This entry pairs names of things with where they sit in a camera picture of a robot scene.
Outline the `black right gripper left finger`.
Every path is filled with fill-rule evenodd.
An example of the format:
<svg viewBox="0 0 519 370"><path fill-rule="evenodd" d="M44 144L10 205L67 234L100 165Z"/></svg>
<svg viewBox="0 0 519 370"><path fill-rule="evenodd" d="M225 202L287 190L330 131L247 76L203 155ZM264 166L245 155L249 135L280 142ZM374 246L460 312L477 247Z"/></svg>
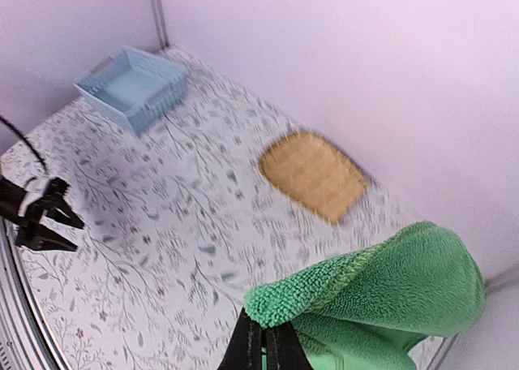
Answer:
<svg viewBox="0 0 519 370"><path fill-rule="evenodd" d="M238 316L219 370L262 370L262 329L243 308Z"/></svg>

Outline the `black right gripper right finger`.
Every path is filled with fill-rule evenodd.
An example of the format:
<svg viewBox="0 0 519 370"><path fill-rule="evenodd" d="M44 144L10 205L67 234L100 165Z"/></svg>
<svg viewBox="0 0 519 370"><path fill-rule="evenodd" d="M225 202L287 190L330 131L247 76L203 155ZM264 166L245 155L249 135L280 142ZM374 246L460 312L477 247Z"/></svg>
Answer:
<svg viewBox="0 0 519 370"><path fill-rule="evenodd" d="M267 370L312 370L291 322L265 330Z"/></svg>

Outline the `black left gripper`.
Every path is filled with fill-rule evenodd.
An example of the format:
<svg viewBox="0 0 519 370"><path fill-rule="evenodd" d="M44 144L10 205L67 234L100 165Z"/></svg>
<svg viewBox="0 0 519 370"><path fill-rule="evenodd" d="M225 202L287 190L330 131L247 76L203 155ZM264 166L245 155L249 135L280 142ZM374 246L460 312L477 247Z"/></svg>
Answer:
<svg viewBox="0 0 519 370"><path fill-rule="evenodd" d="M19 226L15 245L36 252L75 252L77 246L41 224L44 217L76 229L84 221L65 201L69 184L60 178L34 177L25 188L1 176L1 216Z"/></svg>

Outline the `green microfiber towel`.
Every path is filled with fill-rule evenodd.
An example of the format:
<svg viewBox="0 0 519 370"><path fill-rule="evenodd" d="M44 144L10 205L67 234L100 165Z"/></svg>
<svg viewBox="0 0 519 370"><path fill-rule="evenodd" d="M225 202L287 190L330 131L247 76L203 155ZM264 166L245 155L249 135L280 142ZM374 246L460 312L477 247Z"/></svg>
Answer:
<svg viewBox="0 0 519 370"><path fill-rule="evenodd" d="M410 350L474 325L485 283L459 236L417 222L390 239L249 291L264 328L290 323L315 369L413 369Z"/></svg>

